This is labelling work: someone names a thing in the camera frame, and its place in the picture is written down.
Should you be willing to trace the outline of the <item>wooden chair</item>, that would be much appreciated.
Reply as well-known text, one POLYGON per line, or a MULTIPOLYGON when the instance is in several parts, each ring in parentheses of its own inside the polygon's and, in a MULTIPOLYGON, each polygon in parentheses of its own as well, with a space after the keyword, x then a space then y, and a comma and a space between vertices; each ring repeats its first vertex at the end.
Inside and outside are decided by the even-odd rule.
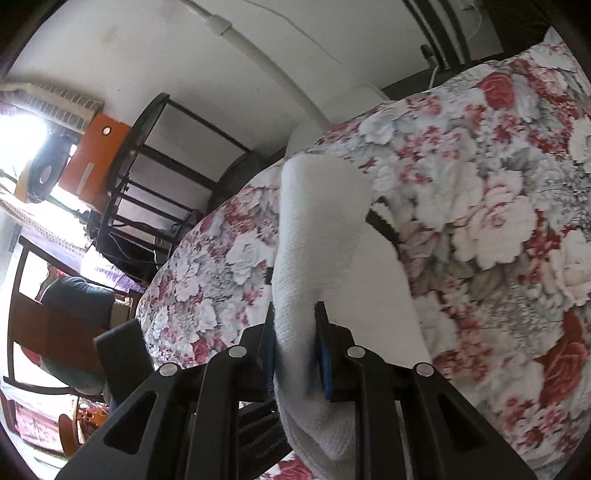
POLYGON ((22 251, 10 298, 7 322, 8 375, 4 377, 4 381, 15 388, 35 394, 74 395, 91 401, 101 401, 102 390, 91 394, 71 386, 47 387, 16 380, 14 369, 16 344, 39 355, 43 360, 56 361, 88 374, 100 374, 102 367, 93 340, 105 332, 103 328, 58 312, 20 292, 22 275, 28 256, 31 254, 67 276, 78 278, 80 274, 25 236, 20 236, 18 243, 22 246, 22 251))

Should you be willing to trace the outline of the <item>floral red white bedspread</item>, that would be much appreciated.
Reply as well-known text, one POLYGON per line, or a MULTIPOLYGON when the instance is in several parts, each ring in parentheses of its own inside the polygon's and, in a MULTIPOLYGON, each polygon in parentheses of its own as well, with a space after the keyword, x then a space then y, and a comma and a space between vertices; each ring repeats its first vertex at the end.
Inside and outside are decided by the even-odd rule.
POLYGON ((387 102, 254 176, 181 241, 138 317, 157 364, 193 367, 273 307, 283 165, 368 175, 430 363, 533 479, 590 475, 590 83, 561 40, 387 102))

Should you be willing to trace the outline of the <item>orange box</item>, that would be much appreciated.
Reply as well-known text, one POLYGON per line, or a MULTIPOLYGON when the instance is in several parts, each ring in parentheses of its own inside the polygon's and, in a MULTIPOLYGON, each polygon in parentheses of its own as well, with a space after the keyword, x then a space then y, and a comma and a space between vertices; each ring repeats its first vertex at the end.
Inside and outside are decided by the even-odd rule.
POLYGON ((106 182, 115 155, 131 127, 98 113, 82 135, 58 186, 102 214, 108 203, 106 182))

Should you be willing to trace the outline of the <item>black metal shelf rack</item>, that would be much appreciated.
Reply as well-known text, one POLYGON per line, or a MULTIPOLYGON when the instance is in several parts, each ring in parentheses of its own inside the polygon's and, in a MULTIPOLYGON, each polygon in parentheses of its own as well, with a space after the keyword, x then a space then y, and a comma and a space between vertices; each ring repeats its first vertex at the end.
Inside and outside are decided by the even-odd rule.
POLYGON ((238 193, 263 157, 160 93, 144 108, 116 149, 106 178, 106 206, 89 215, 86 233, 96 250, 136 283, 150 283, 183 237, 238 193), (239 150, 211 179, 148 144, 165 109, 186 115, 239 150))

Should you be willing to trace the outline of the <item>white sock black striped cuff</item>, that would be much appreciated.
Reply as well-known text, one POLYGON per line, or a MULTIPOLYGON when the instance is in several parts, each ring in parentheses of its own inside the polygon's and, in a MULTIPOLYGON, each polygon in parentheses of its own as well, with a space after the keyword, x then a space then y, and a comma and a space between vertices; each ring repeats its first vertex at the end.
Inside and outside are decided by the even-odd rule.
POLYGON ((331 155, 283 165, 273 305, 274 390, 287 440, 321 479, 353 478, 353 405, 330 403, 315 363, 315 304, 386 362, 412 367, 431 356, 409 281, 392 243, 366 217, 368 175, 331 155))

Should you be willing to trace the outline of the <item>white wall conduit pipe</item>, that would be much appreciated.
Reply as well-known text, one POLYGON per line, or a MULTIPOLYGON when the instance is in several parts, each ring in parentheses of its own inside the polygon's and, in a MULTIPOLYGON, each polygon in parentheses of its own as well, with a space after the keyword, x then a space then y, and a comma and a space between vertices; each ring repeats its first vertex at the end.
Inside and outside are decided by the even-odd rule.
POLYGON ((249 58, 256 66, 258 66, 267 76, 276 82, 277 86, 283 90, 284 93, 290 97, 291 100, 297 104, 304 114, 307 115, 308 119, 311 120, 322 132, 325 132, 331 127, 331 122, 322 110, 311 101, 311 98, 305 94, 304 90, 294 82, 290 76, 287 75, 279 65, 276 64, 263 50, 254 45, 252 41, 247 39, 233 25, 221 16, 214 15, 204 7, 197 4, 195 1, 182 0, 186 8, 204 20, 204 24, 207 26, 215 36, 228 42, 230 45, 238 49, 240 53, 249 58))

